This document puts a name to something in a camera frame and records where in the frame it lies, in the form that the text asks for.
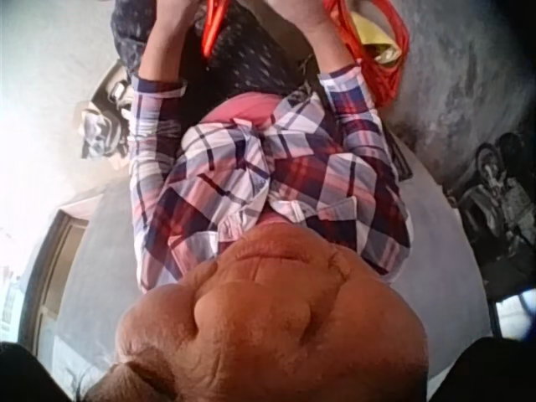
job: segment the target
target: shirt cuff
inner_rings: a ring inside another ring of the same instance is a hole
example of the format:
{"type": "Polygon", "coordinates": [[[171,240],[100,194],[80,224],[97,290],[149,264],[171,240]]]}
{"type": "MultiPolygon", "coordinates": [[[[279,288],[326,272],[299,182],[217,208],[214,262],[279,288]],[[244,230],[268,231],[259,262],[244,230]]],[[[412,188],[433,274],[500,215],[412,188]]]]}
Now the shirt cuff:
{"type": "Polygon", "coordinates": [[[132,89],[144,95],[158,95],[162,98],[181,97],[186,92],[187,86],[188,82],[180,78],[174,82],[162,82],[132,76],[132,89]]]}
{"type": "Polygon", "coordinates": [[[362,84],[361,63],[351,63],[333,73],[319,74],[318,79],[324,88],[332,92],[351,90],[362,84]]]}

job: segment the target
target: plaid shirt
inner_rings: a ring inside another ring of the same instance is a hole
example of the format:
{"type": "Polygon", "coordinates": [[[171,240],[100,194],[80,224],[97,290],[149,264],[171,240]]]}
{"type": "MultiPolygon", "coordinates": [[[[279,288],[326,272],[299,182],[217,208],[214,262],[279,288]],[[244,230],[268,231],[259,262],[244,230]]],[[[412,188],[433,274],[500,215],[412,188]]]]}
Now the plaid shirt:
{"type": "Polygon", "coordinates": [[[410,252],[410,219],[361,69],[320,76],[330,100],[299,90],[259,130],[248,121],[183,132],[186,83],[134,79],[131,200],[143,291],[176,282],[255,227],[268,204],[356,250],[379,274],[410,252]]]}

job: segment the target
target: shirt sleeve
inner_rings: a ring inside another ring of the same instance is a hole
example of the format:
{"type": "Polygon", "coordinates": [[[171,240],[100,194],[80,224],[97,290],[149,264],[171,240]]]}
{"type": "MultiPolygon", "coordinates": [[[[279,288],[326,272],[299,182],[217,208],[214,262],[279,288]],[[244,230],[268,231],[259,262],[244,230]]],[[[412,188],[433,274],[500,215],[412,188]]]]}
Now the shirt sleeve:
{"type": "Polygon", "coordinates": [[[176,162],[182,127],[178,119],[186,82],[163,83],[133,77],[130,121],[130,176],[137,279],[142,290],[142,265],[147,233],[163,185],[176,162]]]}
{"type": "Polygon", "coordinates": [[[360,161],[353,171],[360,182],[359,191],[365,190],[374,197],[373,204],[361,203],[363,210],[358,214],[358,220],[364,219],[360,222],[362,232],[367,233],[361,255],[377,271],[394,272],[410,253],[413,230],[400,198],[396,168],[382,122],[361,67],[349,65],[338,72],[320,75],[320,81],[341,131],[344,151],[360,161]]]}

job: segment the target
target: orange bag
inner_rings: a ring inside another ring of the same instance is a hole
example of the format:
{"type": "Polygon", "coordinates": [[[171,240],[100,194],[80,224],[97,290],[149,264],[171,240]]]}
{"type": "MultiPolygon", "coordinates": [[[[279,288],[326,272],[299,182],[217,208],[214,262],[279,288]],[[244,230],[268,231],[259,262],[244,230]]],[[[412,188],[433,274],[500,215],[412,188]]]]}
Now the orange bag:
{"type": "Polygon", "coordinates": [[[324,0],[324,7],[333,16],[335,23],[344,43],[355,59],[361,59],[363,76],[373,93],[375,105],[377,107],[386,106],[397,96],[400,79],[402,76],[402,66],[410,50],[410,35],[404,25],[404,21],[398,15],[389,0],[369,0],[387,18],[393,31],[394,41],[399,45],[402,55],[394,66],[386,67],[378,64],[374,57],[365,51],[353,20],[344,0],[324,0]]]}

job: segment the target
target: clothing pile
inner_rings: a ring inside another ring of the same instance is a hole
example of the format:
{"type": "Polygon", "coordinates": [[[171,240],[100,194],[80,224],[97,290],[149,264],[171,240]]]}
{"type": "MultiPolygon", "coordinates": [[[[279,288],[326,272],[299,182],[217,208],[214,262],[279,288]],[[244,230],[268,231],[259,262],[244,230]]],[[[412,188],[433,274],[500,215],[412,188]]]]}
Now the clothing pile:
{"type": "Polygon", "coordinates": [[[87,108],[82,111],[82,122],[78,129],[84,138],[82,157],[97,159],[100,157],[121,158],[128,154],[128,121],[131,114],[132,87],[125,81],[117,82],[108,101],[115,110],[97,110],[87,108]]]}

